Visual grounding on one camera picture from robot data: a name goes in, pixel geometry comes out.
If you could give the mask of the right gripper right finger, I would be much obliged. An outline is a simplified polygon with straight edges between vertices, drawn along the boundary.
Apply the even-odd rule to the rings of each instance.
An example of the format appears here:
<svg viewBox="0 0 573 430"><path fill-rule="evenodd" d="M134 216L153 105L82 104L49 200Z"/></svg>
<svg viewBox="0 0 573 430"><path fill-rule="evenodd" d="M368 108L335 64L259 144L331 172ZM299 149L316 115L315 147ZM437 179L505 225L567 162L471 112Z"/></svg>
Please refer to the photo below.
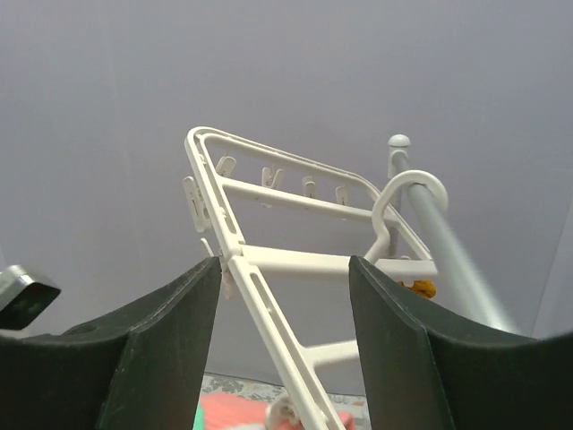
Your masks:
<svg viewBox="0 0 573 430"><path fill-rule="evenodd" d="M570 334L536 340L471 321L360 256L348 283L372 428L571 428Z"/></svg>

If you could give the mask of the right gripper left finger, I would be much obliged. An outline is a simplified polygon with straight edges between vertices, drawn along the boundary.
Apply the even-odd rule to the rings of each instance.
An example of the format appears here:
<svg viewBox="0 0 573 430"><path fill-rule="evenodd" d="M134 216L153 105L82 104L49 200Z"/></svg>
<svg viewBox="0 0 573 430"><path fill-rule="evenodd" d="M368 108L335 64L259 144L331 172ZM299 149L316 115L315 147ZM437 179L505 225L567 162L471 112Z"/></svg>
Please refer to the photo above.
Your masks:
<svg viewBox="0 0 573 430"><path fill-rule="evenodd" d="M2 428L191 428L220 281L210 257L62 334L3 337Z"/></svg>

